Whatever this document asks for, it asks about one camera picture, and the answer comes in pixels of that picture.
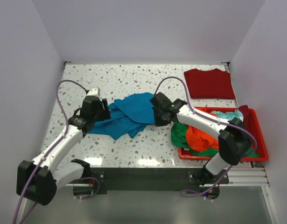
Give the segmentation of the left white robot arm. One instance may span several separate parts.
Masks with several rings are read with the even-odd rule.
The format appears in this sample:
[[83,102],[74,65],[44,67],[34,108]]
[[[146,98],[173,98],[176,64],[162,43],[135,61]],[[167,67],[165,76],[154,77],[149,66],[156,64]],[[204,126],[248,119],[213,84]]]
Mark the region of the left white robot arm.
[[66,120],[66,126],[58,137],[32,161],[22,161],[18,166],[16,193],[41,205],[49,204],[56,191],[67,183],[78,180],[86,183],[91,172],[86,162],[74,160],[74,175],[64,175],[65,181],[54,177],[56,168],[67,153],[80,142],[99,121],[110,119],[108,102],[97,95],[86,95],[82,106]]

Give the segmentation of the blue t shirt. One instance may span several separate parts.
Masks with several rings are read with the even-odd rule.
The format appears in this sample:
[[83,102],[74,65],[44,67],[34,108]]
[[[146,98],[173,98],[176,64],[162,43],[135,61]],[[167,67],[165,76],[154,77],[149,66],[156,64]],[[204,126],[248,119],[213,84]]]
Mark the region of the blue t shirt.
[[96,122],[89,134],[108,135],[114,140],[125,134],[134,138],[146,126],[155,124],[152,97],[152,93],[145,92],[114,100],[109,105],[111,118]]

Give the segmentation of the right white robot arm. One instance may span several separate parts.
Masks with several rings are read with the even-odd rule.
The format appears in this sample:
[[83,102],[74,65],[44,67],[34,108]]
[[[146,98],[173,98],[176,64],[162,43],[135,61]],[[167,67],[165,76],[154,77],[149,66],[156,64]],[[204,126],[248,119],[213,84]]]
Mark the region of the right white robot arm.
[[150,103],[156,126],[179,122],[195,127],[218,141],[218,153],[203,167],[202,179],[206,183],[213,183],[225,168],[236,166],[252,147],[254,137],[245,129],[240,119],[215,117],[192,107],[184,100],[176,99],[172,102],[161,92],[155,94]]

